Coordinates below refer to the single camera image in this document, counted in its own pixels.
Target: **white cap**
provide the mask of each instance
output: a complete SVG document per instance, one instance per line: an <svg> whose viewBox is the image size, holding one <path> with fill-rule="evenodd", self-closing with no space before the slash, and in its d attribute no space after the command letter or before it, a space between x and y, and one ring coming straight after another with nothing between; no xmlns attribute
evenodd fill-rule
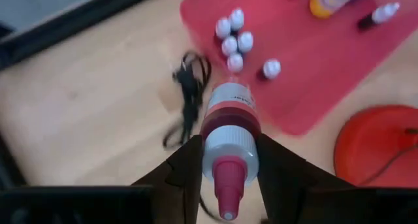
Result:
<svg viewBox="0 0 418 224"><path fill-rule="evenodd" d="M230 212L226 212L225 214L223 214L223 218L225 220L232 220L233 217L234 217L233 214Z"/></svg>
<svg viewBox="0 0 418 224"><path fill-rule="evenodd" d="M229 16L229 21L231 23L231 29L233 31L238 31L241 27L244 26L244 12L242 12L241 8L237 8L233 10L231 15Z"/></svg>
<svg viewBox="0 0 418 224"><path fill-rule="evenodd" d="M241 52L248 52L253 48L254 38L251 32L245 31L238 37L238 49Z"/></svg>
<svg viewBox="0 0 418 224"><path fill-rule="evenodd" d="M228 70L233 73L238 73L242 71L242 67L244 66L244 60L242 59L241 54L234 53L228 57Z"/></svg>
<svg viewBox="0 0 418 224"><path fill-rule="evenodd" d="M235 53L237 50L238 43L235 37L229 36L222 42L222 52L225 54L225 56L229 56Z"/></svg>
<svg viewBox="0 0 418 224"><path fill-rule="evenodd" d="M280 65L280 62L276 59L267 60L263 66L264 76L269 80L272 80L275 77L277 77L280 71L281 71L281 65Z"/></svg>
<svg viewBox="0 0 418 224"><path fill-rule="evenodd" d="M387 5L383 5L373 12L372 19L377 24L386 22L393 17L399 7L399 3L388 3Z"/></svg>
<svg viewBox="0 0 418 224"><path fill-rule="evenodd" d="M247 163L246 185L257 177L259 158L253 135L245 128L224 125L213 130L204 142L203 174L212 182L212 165L222 155L237 155Z"/></svg>
<svg viewBox="0 0 418 224"><path fill-rule="evenodd" d="M216 23L215 28L216 36L219 39L225 39L231 33L231 23L229 22L228 18L221 18Z"/></svg>

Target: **small white bottle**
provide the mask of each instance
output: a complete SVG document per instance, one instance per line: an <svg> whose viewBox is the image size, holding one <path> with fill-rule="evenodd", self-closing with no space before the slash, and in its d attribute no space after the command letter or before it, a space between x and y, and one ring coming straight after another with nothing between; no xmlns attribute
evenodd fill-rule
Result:
<svg viewBox="0 0 418 224"><path fill-rule="evenodd" d="M227 38L231 34L231 23L228 18L221 18L217 21L215 32L216 36L221 40Z"/></svg>
<svg viewBox="0 0 418 224"><path fill-rule="evenodd" d="M238 43L235 37L228 36L222 42L222 52L225 56L229 57L231 54L235 53L237 50L238 50Z"/></svg>
<svg viewBox="0 0 418 224"><path fill-rule="evenodd" d="M275 77L277 77L280 71L281 71L281 65L280 65L280 62L276 59L267 60L263 66L263 74L269 80L272 80Z"/></svg>
<svg viewBox="0 0 418 224"><path fill-rule="evenodd" d="M244 26L244 12L241 8L233 10L229 16L229 22L231 23L231 30L238 31Z"/></svg>
<svg viewBox="0 0 418 224"><path fill-rule="evenodd" d="M253 48L254 38L251 32L245 31L238 36L238 49L242 53L246 53Z"/></svg>
<svg viewBox="0 0 418 224"><path fill-rule="evenodd" d="M241 54L233 53L228 57L227 61L228 70L232 73L238 73L242 71L244 67L244 60L242 59Z"/></svg>
<svg viewBox="0 0 418 224"><path fill-rule="evenodd" d="M373 11L373 13L362 18L357 23L357 27L360 31L366 31L376 25L387 22L396 14L399 8L399 3L388 3L386 5L380 6L375 11Z"/></svg>

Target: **black frame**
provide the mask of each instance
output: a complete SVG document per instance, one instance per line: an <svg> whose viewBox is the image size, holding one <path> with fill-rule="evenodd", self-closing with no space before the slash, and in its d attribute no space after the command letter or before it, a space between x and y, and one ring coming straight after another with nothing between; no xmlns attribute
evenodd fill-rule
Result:
<svg viewBox="0 0 418 224"><path fill-rule="evenodd" d="M257 177L268 223L418 223L418 189L355 187L266 135L260 135L256 144L260 159ZM11 189L0 193L0 219L12 223L20 223L16 222L18 216L20 221L32 221L25 223L97 223L112 219L112 223L154 220L161 224L194 224L203 153L203 137L193 136L131 187ZM62 221L49 222L55 220L52 217Z"/></svg>
<svg viewBox="0 0 418 224"><path fill-rule="evenodd" d="M0 191L23 185L27 182L0 134Z"/></svg>
<svg viewBox="0 0 418 224"><path fill-rule="evenodd" d="M28 31L0 37L0 70L143 0L91 0Z"/></svg>

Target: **dropper bottle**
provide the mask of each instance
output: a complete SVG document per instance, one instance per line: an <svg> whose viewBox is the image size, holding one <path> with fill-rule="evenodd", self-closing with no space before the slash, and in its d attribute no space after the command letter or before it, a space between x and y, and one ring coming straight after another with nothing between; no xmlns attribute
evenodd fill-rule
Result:
<svg viewBox="0 0 418 224"><path fill-rule="evenodd" d="M399 3L388 3L386 5L380 6L371 14L362 18L358 22L357 27L360 31L366 31L375 27L376 25L387 22L396 14L399 8Z"/></svg>

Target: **bottle cap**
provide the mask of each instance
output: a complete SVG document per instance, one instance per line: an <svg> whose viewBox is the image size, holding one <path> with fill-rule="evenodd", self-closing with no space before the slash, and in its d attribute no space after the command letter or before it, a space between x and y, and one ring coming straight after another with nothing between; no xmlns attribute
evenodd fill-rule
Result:
<svg viewBox="0 0 418 224"><path fill-rule="evenodd" d="M228 18L221 18L216 23L215 28L216 36L219 39L225 39L231 33L231 23L229 22Z"/></svg>
<svg viewBox="0 0 418 224"><path fill-rule="evenodd" d="M242 59L241 54L233 53L228 57L227 61L228 70L233 73L238 73L242 71L244 66L244 60Z"/></svg>
<svg viewBox="0 0 418 224"><path fill-rule="evenodd" d="M215 160L212 170L219 214L227 221L234 220L244 195L247 164L238 156L226 155Z"/></svg>
<svg viewBox="0 0 418 224"><path fill-rule="evenodd" d="M280 71L281 71L281 65L280 65L280 62L276 59L267 60L263 66L263 74L269 80L272 80L275 77L277 77Z"/></svg>
<svg viewBox="0 0 418 224"><path fill-rule="evenodd" d="M245 31L238 37L238 49L241 52L248 52L253 48L254 38L251 32Z"/></svg>
<svg viewBox="0 0 418 224"><path fill-rule="evenodd" d="M240 154L247 155L247 159L251 157L250 155L257 156L257 147L253 135L247 129L236 125L224 125L214 129L204 142L204 156L202 162L203 174L210 181L214 181L214 161L225 155L227 152L224 150L225 148L238 149ZM251 160L246 162L248 166L246 184L249 185L257 177L259 164L251 163Z"/></svg>
<svg viewBox="0 0 418 224"><path fill-rule="evenodd" d="M396 14L399 8L399 3L389 3L387 5L383 5L373 12L372 19L377 24L386 22Z"/></svg>
<svg viewBox="0 0 418 224"><path fill-rule="evenodd" d="M238 31L244 26L244 12L242 12L241 8L233 10L229 16L229 21L233 31Z"/></svg>
<svg viewBox="0 0 418 224"><path fill-rule="evenodd" d="M225 56L229 56L229 55L235 53L237 50L238 50L238 43L237 43L235 37L228 36L222 42L222 52L223 52L223 54L225 54Z"/></svg>

